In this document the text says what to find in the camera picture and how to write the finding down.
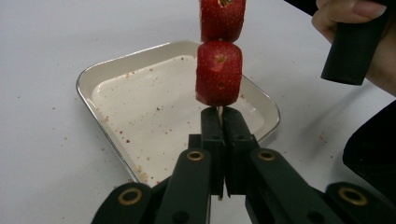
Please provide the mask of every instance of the white tray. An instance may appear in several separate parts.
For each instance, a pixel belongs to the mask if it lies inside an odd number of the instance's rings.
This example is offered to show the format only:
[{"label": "white tray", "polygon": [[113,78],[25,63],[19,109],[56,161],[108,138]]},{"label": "white tray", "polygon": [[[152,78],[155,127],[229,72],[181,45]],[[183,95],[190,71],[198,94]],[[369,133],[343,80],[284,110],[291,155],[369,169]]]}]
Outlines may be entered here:
[{"label": "white tray", "polygon": [[[200,133],[195,100],[199,43],[180,41],[95,64],[78,77],[77,89],[134,181],[155,186],[174,169],[190,133]],[[262,143],[277,127],[271,98],[243,77],[238,109]]]}]

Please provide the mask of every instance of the black cylindrical tool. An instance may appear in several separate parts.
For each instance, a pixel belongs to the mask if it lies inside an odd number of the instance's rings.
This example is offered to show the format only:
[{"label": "black cylindrical tool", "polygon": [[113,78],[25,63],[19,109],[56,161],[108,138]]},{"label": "black cylindrical tool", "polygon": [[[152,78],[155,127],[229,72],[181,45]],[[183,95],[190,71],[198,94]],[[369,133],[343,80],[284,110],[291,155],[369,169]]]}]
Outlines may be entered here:
[{"label": "black cylindrical tool", "polygon": [[391,1],[379,18],[360,24],[339,23],[321,77],[330,81],[361,85],[370,67],[376,47],[394,7]]}]

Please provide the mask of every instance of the human hand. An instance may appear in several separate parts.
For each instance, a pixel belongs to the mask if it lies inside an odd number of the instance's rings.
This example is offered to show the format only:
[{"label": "human hand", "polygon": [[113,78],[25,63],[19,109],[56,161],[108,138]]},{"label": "human hand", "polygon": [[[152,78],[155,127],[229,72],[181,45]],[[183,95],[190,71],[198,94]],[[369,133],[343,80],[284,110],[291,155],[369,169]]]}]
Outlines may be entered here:
[{"label": "human hand", "polygon": [[[378,18],[387,9],[367,0],[317,0],[317,6],[318,11],[312,18],[312,23],[331,43],[338,22],[364,23]],[[390,16],[366,78],[396,96],[396,13]]]}]

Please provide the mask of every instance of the strawberry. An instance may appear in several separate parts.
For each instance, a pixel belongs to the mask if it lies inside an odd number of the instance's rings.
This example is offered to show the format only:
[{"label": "strawberry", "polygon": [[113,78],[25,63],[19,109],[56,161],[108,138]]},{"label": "strawberry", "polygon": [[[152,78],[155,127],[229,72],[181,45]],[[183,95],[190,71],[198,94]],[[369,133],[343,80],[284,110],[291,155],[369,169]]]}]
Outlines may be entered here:
[{"label": "strawberry", "polygon": [[195,98],[212,106],[230,105],[239,94],[242,51],[226,41],[208,41],[198,48]]},{"label": "strawberry", "polygon": [[200,0],[201,40],[234,42],[241,34],[246,0]]}]

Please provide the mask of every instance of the dark sleeve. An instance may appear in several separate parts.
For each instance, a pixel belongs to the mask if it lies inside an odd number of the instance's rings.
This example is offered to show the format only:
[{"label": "dark sleeve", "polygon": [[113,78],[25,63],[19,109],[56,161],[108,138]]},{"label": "dark sleeve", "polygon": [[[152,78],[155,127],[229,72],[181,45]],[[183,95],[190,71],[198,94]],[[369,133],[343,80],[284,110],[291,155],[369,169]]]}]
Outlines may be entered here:
[{"label": "dark sleeve", "polygon": [[299,8],[301,11],[305,12],[310,16],[313,16],[315,12],[318,10],[316,0],[285,0],[285,1]]},{"label": "dark sleeve", "polygon": [[352,134],[343,162],[396,205],[396,101]]}]

